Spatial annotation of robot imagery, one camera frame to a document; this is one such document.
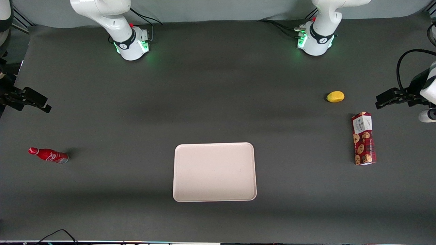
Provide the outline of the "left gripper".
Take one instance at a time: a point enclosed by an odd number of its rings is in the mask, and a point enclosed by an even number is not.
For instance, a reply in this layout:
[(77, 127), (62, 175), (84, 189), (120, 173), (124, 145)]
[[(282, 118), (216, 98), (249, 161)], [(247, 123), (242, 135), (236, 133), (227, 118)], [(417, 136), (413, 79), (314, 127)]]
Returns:
[(376, 96), (376, 109), (380, 110), (391, 104), (407, 103), (409, 107), (418, 104), (430, 106), (430, 102), (420, 95), (424, 84), (427, 81), (430, 69), (427, 68), (423, 72), (414, 76), (409, 87), (405, 88), (405, 93), (399, 88), (391, 88), (385, 91), (386, 96)]

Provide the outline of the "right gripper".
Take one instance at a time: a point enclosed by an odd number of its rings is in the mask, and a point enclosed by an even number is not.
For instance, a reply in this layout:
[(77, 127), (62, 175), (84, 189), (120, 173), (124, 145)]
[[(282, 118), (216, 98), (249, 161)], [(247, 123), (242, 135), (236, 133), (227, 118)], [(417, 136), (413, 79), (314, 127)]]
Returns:
[(45, 113), (50, 113), (52, 107), (47, 104), (48, 98), (32, 88), (23, 89), (23, 100), (19, 99), (20, 89), (14, 87), (17, 76), (14, 74), (0, 73), (0, 100), (1, 105), (22, 111), (24, 105), (30, 105)]

